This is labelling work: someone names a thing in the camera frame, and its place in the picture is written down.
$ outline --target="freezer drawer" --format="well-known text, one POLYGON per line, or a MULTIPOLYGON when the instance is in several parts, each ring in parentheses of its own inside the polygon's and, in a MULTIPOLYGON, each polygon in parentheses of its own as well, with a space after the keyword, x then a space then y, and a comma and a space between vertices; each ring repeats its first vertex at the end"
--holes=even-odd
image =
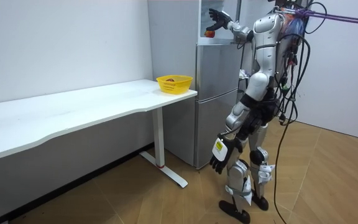
POLYGON ((238 87, 242 51, 237 45, 197 46, 197 100, 204 101, 238 87))
POLYGON ((237 89, 202 103, 196 102, 195 166, 209 162, 218 133, 225 131, 225 121, 236 104, 237 89))

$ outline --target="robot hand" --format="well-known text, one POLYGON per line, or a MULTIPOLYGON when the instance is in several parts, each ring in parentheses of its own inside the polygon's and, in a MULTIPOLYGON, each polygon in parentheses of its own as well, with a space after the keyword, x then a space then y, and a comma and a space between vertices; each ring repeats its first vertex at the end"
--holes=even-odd
POLYGON ((218 174, 222 174, 222 170, 226 167, 232 153, 242 153, 241 142, 235 138, 233 140, 226 139, 223 135, 218 134, 218 139, 215 142, 213 155, 209 162, 218 174))
POLYGON ((213 21, 216 23, 210 27, 208 27, 207 31, 215 31, 217 29, 220 29, 221 27, 227 29, 227 25, 229 24, 232 19, 229 15, 227 15, 225 12, 219 12, 215 9, 209 9, 209 16, 212 18, 213 21))

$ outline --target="white desk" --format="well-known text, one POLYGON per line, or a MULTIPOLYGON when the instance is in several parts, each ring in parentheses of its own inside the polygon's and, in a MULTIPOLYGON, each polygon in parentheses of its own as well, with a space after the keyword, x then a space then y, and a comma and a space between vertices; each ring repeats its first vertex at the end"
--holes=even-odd
POLYGON ((0 103, 0 158, 49 139, 137 112, 153 110, 155 157, 141 155, 180 186, 187 182, 165 167, 162 107, 192 96, 161 92, 157 82, 137 80, 0 103))

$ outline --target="desk top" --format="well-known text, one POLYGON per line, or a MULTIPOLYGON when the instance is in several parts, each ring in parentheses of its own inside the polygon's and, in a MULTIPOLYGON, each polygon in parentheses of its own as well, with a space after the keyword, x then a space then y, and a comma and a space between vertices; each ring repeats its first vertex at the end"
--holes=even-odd
POLYGON ((0 158, 49 139, 192 96, 161 92, 157 82, 137 80, 0 103, 0 158))

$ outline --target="desk leg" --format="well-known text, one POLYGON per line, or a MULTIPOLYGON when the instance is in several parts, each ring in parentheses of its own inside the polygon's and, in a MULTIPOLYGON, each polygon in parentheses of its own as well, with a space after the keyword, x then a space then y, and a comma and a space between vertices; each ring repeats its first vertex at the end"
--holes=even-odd
POLYGON ((174 171, 165 166, 164 157, 164 135, 163 135, 163 123, 162 123, 162 108, 153 110, 153 127, 154 127, 154 148, 155 158, 147 152, 141 152, 141 156, 146 158, 162 172, 167 174, 172 180, 174 180, 180 187, 187 186, 187 181, 181 178, 174 171))

